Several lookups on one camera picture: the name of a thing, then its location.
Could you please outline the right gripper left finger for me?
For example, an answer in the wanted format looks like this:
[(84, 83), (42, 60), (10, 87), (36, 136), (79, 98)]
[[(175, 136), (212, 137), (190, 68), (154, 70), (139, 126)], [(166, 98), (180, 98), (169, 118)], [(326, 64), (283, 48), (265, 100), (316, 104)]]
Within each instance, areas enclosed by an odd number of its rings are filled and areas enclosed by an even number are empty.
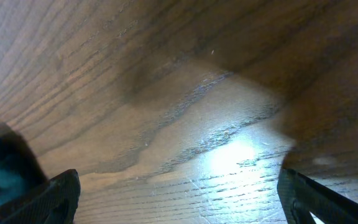
[(25, 195), (0, 205), (0, 224), (72, 224), (80, 192), (77, 171), (68, 169)]

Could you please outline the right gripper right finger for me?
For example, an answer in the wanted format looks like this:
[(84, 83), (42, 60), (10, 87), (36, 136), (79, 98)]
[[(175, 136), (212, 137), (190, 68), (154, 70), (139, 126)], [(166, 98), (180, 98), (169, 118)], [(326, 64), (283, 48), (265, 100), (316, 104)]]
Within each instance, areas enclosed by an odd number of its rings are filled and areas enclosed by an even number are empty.
[(288, 223), (358, 223), (358, 203), (293, 169), (280, 171), (277, 191)]

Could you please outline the black t-shirt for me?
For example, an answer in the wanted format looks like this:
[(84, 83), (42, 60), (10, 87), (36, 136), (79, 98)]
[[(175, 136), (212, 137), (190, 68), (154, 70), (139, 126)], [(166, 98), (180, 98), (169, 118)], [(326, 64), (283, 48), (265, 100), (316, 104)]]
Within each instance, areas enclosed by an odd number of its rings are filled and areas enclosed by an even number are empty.
[(0, 206), (43, 184), (47, 177), (20, 133), (0, 124)]

